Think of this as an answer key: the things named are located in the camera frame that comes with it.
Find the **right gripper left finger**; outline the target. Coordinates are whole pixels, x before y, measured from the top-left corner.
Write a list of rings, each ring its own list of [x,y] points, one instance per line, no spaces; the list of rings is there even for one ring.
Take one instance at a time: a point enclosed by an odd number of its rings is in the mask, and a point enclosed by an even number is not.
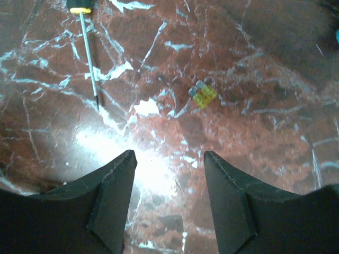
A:
[[[127,150],[46,193],[1,190],[1,253],[123,253],[136,167]]]

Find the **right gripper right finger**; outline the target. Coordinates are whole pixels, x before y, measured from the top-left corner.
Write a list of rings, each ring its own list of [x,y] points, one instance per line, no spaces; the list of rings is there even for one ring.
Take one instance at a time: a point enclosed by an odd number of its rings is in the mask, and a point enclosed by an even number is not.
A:
[[[204,168],[220,253],[338,253],[338,185],[299,195],[213,151]]]

